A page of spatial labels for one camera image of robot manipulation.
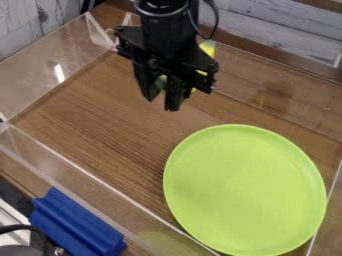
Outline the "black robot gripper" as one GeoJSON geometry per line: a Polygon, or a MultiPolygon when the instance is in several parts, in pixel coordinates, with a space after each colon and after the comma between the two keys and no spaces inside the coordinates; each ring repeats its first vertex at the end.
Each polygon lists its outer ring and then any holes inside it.
{"type": "Polygon", "coordinates": [[[139,26],[118,26],[118,54],[131,60],[140,93],[152,102],[166,91],[164,109],[178,111],[194,90],[211,93],[219,64],[199,47],[194,18],[140,16],[139,26]]]}

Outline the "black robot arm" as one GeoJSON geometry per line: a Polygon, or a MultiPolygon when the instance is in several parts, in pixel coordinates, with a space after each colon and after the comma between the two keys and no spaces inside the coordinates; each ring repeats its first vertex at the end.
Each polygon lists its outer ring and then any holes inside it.
{"type": "Polygon", "coordinates": [[[150,101],[163,95],[167,111],[180,109],[194,90],[214,90],[219,64],[197,41],[201,2],[218,8],[214,0],[134,0],[140,24],[115,28],[140,93],[150,101]]]}

